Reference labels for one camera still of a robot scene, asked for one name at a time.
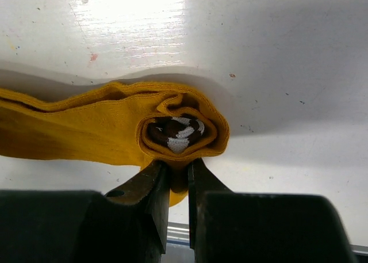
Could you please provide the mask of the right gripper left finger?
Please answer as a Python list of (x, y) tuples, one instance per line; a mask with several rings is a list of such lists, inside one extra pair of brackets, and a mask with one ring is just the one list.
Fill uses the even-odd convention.
[(160, 262), (169, 195), (161, 161), (106, 194), (3, 190), (1, 261)]

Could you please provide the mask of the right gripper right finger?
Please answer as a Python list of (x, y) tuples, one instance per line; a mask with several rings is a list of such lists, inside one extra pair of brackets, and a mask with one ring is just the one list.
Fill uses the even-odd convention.
[(355, 262), (340, 217), (316, 195), (236, 193), (196, 159), (187, 167), (197, 262)]

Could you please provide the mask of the mustard yellow sock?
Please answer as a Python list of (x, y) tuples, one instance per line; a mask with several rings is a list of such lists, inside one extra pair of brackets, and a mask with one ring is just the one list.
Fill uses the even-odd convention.
[(187, 195), (182, 170), (222, 154), (229, 125), (196, 89), (167, 82), (112, 82), (57, 102), (1, 90), (1, 154), (83, 160), (141, 169), (154, 160), (174, 173), (170, 205)]

